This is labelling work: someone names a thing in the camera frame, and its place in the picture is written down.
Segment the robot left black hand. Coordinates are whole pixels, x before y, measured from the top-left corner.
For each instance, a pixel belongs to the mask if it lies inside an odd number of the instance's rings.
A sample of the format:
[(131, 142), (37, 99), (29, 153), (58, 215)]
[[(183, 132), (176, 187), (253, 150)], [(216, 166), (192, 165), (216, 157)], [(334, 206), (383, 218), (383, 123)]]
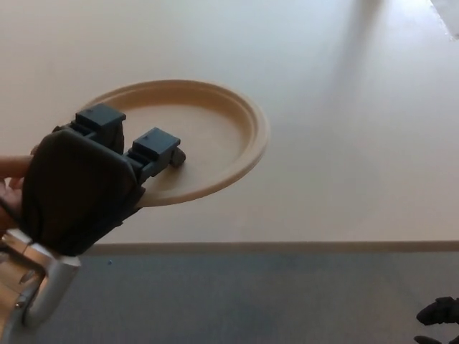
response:
[(34, 243), (81, 255), (141, 209), (148, 178), (184, 164), (180, 139), (159, 128), (126, 150), (125, 119), (99, 103), (42, 139), (24, 178), (19, 220)]

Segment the person's bare hand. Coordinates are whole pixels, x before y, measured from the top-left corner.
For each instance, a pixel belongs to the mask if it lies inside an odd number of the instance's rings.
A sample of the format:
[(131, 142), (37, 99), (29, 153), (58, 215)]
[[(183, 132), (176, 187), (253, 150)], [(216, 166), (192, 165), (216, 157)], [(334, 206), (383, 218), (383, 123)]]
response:
[(22, 186), (35, 145), (29, 155), (1, 156), (1, 200), (18, 216), (22, 208)]

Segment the robot right black hand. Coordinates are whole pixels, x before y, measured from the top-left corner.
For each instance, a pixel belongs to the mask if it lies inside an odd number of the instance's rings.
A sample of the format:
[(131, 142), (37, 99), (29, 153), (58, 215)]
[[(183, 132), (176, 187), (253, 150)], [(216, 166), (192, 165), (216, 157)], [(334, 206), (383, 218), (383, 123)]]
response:
[(424, 326), (458, 324), (458, 298), (436, 298), (418, 312), (416, 319)]

